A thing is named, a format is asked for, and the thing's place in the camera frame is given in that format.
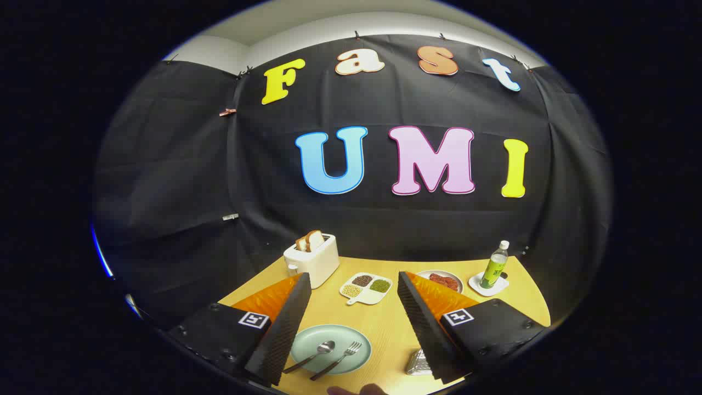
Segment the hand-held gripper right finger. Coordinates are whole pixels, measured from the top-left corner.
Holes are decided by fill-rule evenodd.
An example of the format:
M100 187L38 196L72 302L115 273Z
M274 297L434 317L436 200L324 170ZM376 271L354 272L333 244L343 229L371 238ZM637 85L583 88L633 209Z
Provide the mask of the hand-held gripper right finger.
M444 384L506 367L546 329L499 298L477 302L416 273L399 273L397 294L433 377Z

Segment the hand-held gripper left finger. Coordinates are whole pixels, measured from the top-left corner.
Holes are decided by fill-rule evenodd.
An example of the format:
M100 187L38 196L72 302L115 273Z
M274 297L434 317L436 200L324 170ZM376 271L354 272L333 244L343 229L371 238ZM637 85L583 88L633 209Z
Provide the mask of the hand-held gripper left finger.
M231 306L211 303L168 330L167 337L223 375L276 386L311 292L309 274L299 273Z

